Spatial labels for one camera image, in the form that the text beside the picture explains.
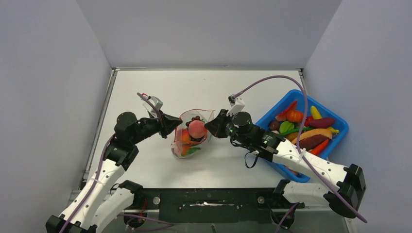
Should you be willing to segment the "pink peach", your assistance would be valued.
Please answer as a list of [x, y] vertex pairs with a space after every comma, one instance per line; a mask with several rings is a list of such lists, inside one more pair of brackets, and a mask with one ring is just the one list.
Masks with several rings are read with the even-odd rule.
[[190, 136], [194, 139], [203, 138], [207, 134], [205, 123], [202, 121], [193, 121], [188, 127]]

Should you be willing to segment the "clear zip bag orange zipper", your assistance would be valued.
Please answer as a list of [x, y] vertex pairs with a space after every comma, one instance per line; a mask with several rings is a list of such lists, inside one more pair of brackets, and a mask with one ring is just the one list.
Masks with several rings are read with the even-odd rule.
[[205, 124], [215, 118], [214, 114], [214, 110], [190, 109], [180, 115], [182, 123], [175, 128], [171, 144], [175, 157], [189, 158], [207, 146], [211, 133]]

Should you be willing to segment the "orange tangerine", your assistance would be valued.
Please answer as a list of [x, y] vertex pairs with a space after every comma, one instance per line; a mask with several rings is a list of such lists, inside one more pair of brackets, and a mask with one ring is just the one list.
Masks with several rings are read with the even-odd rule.
[[190, 134], [187, 129], [179, 129], [176, 133], [176, 141], [182, 143], [189, 143], [190, 142]]

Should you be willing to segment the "purple grapes bunch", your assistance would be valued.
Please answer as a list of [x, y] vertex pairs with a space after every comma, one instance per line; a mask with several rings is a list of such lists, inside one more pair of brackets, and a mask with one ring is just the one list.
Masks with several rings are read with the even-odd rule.
[[187, 121], [185, 123], [185, 126], [189, 127], [190, 123], [192, 123], [193, 121], [202, 121], [203, 122], [203, 119], [200, 116], [192, 117], [189, 121]]

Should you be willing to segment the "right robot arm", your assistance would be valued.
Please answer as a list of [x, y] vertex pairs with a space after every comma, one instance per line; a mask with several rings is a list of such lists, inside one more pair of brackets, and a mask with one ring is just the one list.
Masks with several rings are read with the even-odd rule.
[[247, 149], [257, 157], [288, 166], [317, 181], [317, 185], [280, 182], [280, 188], [273, 194], [277, 206], [286, 207], [289, 203], [315, 201], [329, 206], [343, 217], [357, 217], [365, 221], [358, 212], [366, 191], [360, 166], [335, 164], [300, 149], [280, 134], [254, 124], [247, 112], [229, 116], [227, 110], [222, 109], [217, 117], [205, 124], [205, 128], [215, 138], [229, 137], [237, 142], [237, 146]]

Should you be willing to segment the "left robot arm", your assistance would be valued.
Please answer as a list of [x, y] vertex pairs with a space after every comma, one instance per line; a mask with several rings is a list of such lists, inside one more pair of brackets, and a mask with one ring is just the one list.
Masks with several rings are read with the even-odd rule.
[[159, 112], [157, 117], [137, 119], [132, 112], [117, 118], [115, 133], [106, 142], [94, 175], [75, 200], [59, 215], [46, 222], [49, 233], [100, 233], [141, 194], [140, 184], [126, 180], [114, 195], [106, 195], [127, 171], [139, 150], [137, 143], [160, 134], [167, 138], [182, 123], [178, 117]]

